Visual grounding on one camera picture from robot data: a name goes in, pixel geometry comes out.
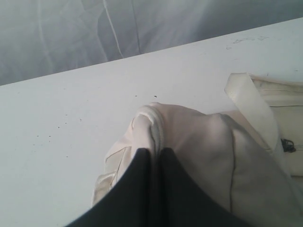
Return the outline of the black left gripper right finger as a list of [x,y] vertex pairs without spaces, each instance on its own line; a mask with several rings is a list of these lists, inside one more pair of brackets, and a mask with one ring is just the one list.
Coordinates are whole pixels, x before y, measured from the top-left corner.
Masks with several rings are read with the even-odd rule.
[[171,148],[159,156],[160,227],[249,227],[213,201],[189,176]]

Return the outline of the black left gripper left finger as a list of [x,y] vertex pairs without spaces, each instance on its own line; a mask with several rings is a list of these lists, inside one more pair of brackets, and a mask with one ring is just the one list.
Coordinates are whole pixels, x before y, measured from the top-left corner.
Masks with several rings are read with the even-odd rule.
[[89,211],[69,227],[146,227],[150,186],[149,150],[136,151],[129,167],[117,184]]

